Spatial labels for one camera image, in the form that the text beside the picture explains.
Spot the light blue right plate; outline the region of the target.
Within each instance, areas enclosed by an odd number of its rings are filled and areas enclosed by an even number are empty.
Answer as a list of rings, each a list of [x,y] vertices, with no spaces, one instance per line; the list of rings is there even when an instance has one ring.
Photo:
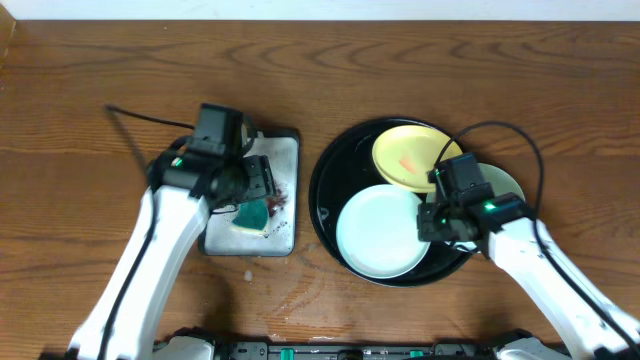
[[[526,200],[519,183],[509,173],[499,167],[485,163],[479,163],[479,168],[484,179],[491,184],[496,196],[514,193],[523,201]],[[447,242],[447,245],[461,252],[476,253],[478,251],[478,246],[473,242]]]

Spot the round black tray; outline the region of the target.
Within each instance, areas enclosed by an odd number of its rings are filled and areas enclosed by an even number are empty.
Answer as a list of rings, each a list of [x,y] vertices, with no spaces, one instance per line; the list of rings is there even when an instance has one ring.
[[[418,125],[432,128],[446,136],[451,135],[440,126],[416,118],[374,118],[347,129],[335,138],[324,150],[313,170],[308,198],[311,223],[327,252],[348,271],[353,268],[340,254],[336,240],[339,213],[359,191],[385,182],[375,169],[371,150],[379,135],[402,125]],[[428,250],[416,267],[404,275],[390,279],[362,278],[388,287],[424,286],[455,273],[471,257],[470,253],[438,243]]]

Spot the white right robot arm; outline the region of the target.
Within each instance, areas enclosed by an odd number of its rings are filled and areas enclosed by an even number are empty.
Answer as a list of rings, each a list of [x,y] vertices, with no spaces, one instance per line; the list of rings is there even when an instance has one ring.
[[[473,242],[526,292],[574,359],[637,359],[639,320],[608,299],[513,193],[460,205],[418,206],[423,242]]]

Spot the light blue plate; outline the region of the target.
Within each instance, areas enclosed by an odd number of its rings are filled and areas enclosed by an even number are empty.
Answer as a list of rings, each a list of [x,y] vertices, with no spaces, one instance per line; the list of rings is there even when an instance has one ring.
[[[375,185],[355,194],[342,208],[336,242],[358,274],[391,279],[408,273],[430,244],[418,239],[418,195],[394,185]]]
[[[479,163],[479,168],[484,179],[491,184],[496,196],[514,193],[523,201],[526,200],[519,183],[509,173],[499,167],[485,163]],[[478,246],[473,242],[447,242],[447,245],[461,252],[476,253],[478,251]]]

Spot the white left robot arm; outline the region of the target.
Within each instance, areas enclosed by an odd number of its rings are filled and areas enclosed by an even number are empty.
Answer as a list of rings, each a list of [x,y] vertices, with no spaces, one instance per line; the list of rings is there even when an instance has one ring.
[[[149,164],[136,225],[103,294],[64,359],[212,359],[215,343],[155,335],[186,255],[212,215],[274,192],[265,155],[224,159],[167,150]]]

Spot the black rectangular soapy tray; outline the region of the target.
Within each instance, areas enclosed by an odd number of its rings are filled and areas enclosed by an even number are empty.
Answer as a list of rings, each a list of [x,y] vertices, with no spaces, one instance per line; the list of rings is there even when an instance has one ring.
[[[289,255],[295,246],[299,173],[299,136],[294,129],[257,133],[252,155],[266,155],[273,175],[275,194],[265,200],[270,214],[264,235],[243,233],[232,227],[238,207],[228,206],[210,217],[205,234],[198,240],[208,256]]]

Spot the black rail at table edge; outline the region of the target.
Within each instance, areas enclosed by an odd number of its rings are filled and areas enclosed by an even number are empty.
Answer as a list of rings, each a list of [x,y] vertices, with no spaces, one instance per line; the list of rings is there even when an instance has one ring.
[[[431,346],[300,345],[235,342],[216,344],[213,360],[494,360],[490,350],[471,344]]]

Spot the green yellow sponge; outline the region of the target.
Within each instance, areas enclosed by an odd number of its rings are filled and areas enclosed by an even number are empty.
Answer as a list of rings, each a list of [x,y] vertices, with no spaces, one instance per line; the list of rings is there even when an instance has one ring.
[[[232,220],[232,227],[240,232],[254,235],[264,235],[270,220],[270,214],[265,200],[255,200],[242,203]]]

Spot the yellow plate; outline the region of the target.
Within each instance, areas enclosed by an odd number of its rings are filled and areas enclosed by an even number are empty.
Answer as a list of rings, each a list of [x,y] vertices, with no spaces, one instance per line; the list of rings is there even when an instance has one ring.
[[[432,193],[435,185],[428,173],[449,140],[449,135],[432,127],[396,126],[374,141],[373,162],[387,182],[414,193]]]

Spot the light blue front plate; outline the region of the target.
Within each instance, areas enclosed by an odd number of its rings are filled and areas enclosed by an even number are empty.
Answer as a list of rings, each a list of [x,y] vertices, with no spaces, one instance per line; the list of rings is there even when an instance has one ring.
[[[358,274],[391,279],[408,273],[430,244],[418,239],[418,195],[394,185],[375,185],[355,194],[342,208],[336,242]]]

